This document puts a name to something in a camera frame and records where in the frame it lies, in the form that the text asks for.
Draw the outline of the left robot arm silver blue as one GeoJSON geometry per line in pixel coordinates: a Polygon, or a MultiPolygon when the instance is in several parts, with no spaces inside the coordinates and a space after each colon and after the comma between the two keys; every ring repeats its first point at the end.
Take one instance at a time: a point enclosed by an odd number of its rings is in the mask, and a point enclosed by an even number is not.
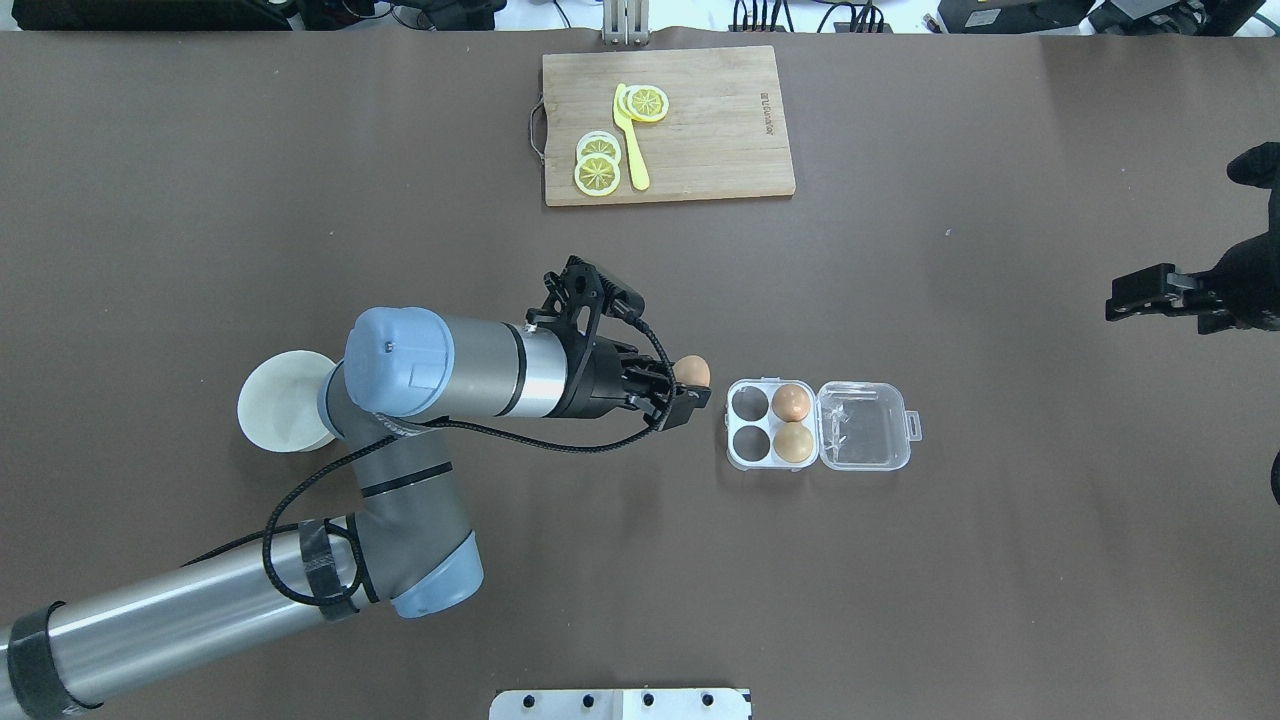
{"type": "Polygon", "coordinates": [[[293,486],[248,534],[168,574],[3,628],[3,716],[78,719],[128,691],[378,603],[453,609],[485,570],[445,447],[448,429],[604,454],[707,404],[704,357],[672,359],[639,310],[557,301],[524,324],[374,307],[340,360],[321,357],[279,409],[346,452],[293,486]]]}

